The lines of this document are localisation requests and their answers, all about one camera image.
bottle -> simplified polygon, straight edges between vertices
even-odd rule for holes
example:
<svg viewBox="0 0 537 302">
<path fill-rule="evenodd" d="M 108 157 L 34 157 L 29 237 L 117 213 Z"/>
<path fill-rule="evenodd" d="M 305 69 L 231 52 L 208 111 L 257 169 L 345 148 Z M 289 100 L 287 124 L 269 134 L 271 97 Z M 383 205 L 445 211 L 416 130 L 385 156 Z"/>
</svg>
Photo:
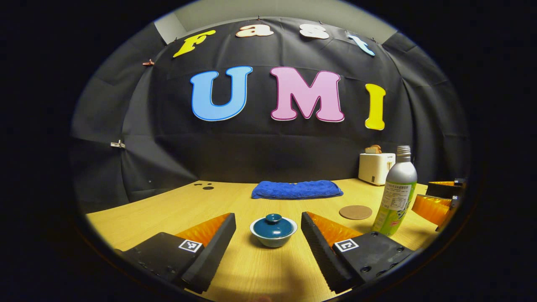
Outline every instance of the bottle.
<svg viewBox="0 0 537 302">
<path fill-rule="evenodd" d="M 417 181 L 416 168 L 410 162 L 410 146 L 397 146 L 396 163 L 386 176 L 384 194 L 372 231 L 386 236 L 395 234 L 403 222 Z"/>
</svg>

gray wall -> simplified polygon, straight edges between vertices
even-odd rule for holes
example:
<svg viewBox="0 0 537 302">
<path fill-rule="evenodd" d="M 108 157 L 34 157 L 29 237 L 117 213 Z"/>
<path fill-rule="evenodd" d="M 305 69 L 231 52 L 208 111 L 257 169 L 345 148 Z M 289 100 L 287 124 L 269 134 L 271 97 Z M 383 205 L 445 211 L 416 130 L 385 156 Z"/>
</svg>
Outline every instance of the gray wall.
<svg viewBox="0 0 537 302">
<path fill-rule="evenodd" d="M 231 20 L 270 16 L 294 17 L 337 26 L 384 43 L 396 28 L 339 0 L 199 0 L 155 21 L 167 43 Z"/>
</svg>

white bowl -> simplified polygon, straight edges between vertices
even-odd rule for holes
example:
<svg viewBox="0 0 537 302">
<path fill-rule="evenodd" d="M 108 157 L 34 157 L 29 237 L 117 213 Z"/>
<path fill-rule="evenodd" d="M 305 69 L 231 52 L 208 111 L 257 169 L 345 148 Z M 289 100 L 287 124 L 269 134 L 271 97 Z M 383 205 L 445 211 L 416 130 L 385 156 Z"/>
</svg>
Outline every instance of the white bowl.
<svg viewBox="0 0 537 302">
<path fill-rule="evenodd" d="M 271 248 L 281 247 L 287 241 L 289 241 L 289 238 L 291 238 L 291 235 L 293 235 L 296 232 L 296 230 L 299 229 L 298 225 L 296 225 L 296 222 L 290 220 L 289 218 L 282 217 L 282 219 L 285 219 L 285 220 L 289 221 L 291 223 L 291 225 L 293 226 L 293 231 L 290 234 L 288 234 L 287 236 L 278 237 L 278 238 L 267 238 L 267 237 L 259 236 L 253 230 L 253 225 L 256 224 L 256 222 L 258 222 L 258 221 L 260 221 L 262 219 L 265 219 L 265 217 L 256 219 L 254 222 L 252 222 L 252 224 L 250 225 L 250 231 L 252 232 L 253 235 L 255 235 L 255 237 L 257 237 L 257 239 L 259 239 L 259 241 L 264 246 L 267 246 L 267 247 L 271 247 Z"/>
</svg>

blue letter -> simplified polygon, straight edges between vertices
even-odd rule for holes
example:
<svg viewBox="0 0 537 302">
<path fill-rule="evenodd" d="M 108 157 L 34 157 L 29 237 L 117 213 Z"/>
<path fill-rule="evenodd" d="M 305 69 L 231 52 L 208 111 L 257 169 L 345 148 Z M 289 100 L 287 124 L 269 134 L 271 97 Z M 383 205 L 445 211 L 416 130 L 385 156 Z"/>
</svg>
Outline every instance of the blue letter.
<svg viewBox="0 0 537 302">
<path fill-rule="evenodd" d="M 239 114 L 246 105 L 246 76 L 252 72 L 250 66 L 229 68 L 231 76 L 231 100 L 226 105 L 215 105 L 211 100 L 213 80 L 218 72 L 207 71 L 190 79 L 192 88 L 192 111 L 198 118 L 206 121 L 226 120 Z"/>
<path fill-rule="evenodd" d="M 354 35 L 349 35 L 349 38 L 353 39 L 354 42 L 364 51 L 366 52 L 367 54 L 370 54 L 372 56 L 375 55 L 374 52 L 370 51 L 369 49 L 367 49 L 367 43 L 365 43 L 364 41 L 360 40 L 360 38 L 354 36 Z"/>
</svg>

teal lid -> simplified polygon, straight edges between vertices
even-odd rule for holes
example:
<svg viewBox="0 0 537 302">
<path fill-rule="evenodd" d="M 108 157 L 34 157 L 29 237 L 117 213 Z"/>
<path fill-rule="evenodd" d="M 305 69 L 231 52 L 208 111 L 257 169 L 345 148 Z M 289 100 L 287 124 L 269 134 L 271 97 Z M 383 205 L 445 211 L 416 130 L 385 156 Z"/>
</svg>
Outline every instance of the teal lid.
<svg viewBox="0 0 537 302">
<path fill-rule="evenodd" d="M 261 237 L 279 238 L 292 233 L 293 225 L 279 214 L 269 214 L 264 219 L 259 219 L 253 225 L 253 230 Z"/>
</svg>

